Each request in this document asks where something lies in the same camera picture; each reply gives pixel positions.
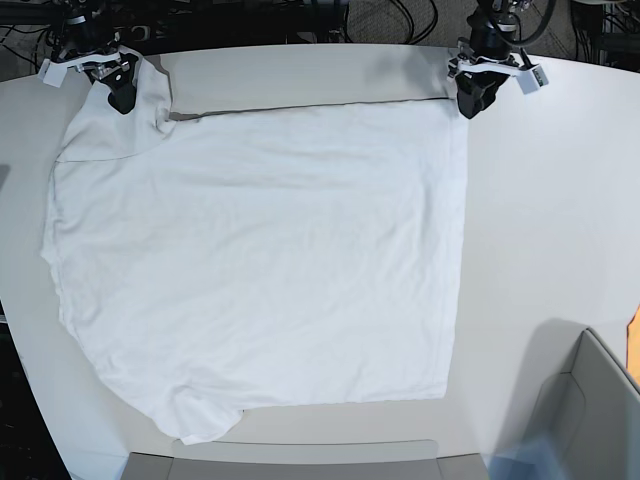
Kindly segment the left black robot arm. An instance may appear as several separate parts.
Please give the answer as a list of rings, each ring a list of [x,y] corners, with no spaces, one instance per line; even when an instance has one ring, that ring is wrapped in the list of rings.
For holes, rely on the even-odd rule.
[[[448,77],[455,82],[459,112],[471,120],[495,102],[498,90],[521,66],[512,54],[519,30],[514,14],[496,10],[490,1],[477,6],[467,23],[470,37],[458,39]]]

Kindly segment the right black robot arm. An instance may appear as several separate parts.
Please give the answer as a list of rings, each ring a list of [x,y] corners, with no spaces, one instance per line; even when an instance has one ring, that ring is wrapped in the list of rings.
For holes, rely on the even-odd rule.
[[[59,87],[67,73],[85,74],[92,83],[109,89],[108,103],[129,113],[136,103],[136,66],[139,56],[121,45],[111,21],[108,1],[64,1],[58,43],[38,72],[43,83]]]

